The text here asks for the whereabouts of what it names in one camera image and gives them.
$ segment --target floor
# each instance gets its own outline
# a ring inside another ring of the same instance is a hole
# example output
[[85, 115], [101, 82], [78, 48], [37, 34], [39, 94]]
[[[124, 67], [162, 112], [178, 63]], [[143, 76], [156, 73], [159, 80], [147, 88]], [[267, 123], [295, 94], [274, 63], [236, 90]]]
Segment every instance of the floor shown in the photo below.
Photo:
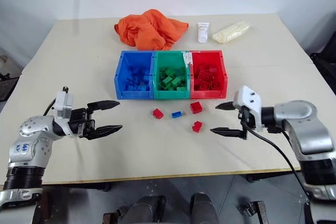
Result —
[[304, 223], [302, 207], [306, 197], [291, 174], [254, 183], [241, 175], [115, 182], [108, 192], [58, 187], [50, 191], [52, 218], [46, 224], [102, 223], [104, 213], [130, 206], [147, 195], [167, 197], [163, 221], [189, 223], [190, 198], [199, 191], [210, 196], [223, 224], [259, 223], [257, 215], [245, 217], [238, 210], [242, 203], [254, 200], [265, 202], [271, 224]]

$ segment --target plastic bag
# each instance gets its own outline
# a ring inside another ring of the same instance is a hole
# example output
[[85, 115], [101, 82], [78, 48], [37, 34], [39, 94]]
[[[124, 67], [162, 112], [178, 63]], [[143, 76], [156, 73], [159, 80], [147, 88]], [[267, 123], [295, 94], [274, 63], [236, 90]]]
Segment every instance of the plastic bag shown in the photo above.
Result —
[[225, 29], [213, 34], [211, 37], [218, 43], [227, 43], [233, 39], [236, 39], [246, 33], [250, 28], [250, 25], [245, 21], [239, 21]]

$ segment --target blue bin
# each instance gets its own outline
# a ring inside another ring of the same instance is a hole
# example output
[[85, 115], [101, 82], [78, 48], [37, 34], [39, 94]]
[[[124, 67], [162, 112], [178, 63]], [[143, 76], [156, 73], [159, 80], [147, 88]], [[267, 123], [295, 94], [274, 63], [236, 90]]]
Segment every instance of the blue bin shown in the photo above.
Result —
[[117, 98], [153, 99], [154, 51], [122, 51], [114, 85]]

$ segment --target cable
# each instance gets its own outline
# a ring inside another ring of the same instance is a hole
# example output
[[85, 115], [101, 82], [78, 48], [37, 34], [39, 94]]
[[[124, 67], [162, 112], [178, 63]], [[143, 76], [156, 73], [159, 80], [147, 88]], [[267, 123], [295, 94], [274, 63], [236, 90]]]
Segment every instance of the cable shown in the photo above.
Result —
[[289, 145], [292, 146], [292, 144], [289, 141], [289, 136], [287, 135], [287, 133], [284, 130], [281, 130], [281, 133], [285, 136], [285, 138], [287, 139]]
[[43, 116], [47, 115], [49, 110], [51, 109], [51, 107], [54, 105], [54, 103], [56, 102], [56, 98], [53, 99], [53, 101], [48, 105], [46, 111], [44, 112]]
[[[307, 193], [307, 191], [305, 190], [296, 170], [294, 169], [293, 165], [291, 164], [291, 162], [289, 161], [288, 157], [285, 155], [285, 153], [283, 153], [283, 151], [275, 144], [273, 143], [272, 141], [268, 140], [267, 138], [259, 135], [258, 133], [254, 132], [248, 125], [246, 122], [242, 122], [241, 123], [243, 128], [246, 129], [249, 133], [251, 133], [253, 136], [256, 136], [257, 138], [265, 141], [266, 143], [270, 144], [273, 148], [275, 148], [282, 156], [283, 158], [286, 160], [286, 162], [288, 163], [289, 167], [291, 168], [292, 172], [294, 173], [295, 175], [295, 178], [297, 179], [297, 181], [299, 182], [302, 190], [304, 191], [304, 193], [307, 195], [308, 199], [310, 199], [310, 195]], [[285, 133], [284, 134], [285, 137], [287, 138], [287, 140], [289, 140], [289, 137], [288, 135]]]

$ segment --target crumpled orange towel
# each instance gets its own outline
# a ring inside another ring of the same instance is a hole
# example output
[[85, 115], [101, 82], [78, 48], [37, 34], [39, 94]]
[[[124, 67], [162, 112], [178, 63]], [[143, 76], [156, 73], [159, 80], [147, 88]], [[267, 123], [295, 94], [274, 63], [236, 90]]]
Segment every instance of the crumpled orange towel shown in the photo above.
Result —
[[114, 29], [122, 42], [138, 50], [169, 50], [188, 26], [188, 23], [166, 18], [158, 10], [150, 9], [142, 15], [120, 19]]

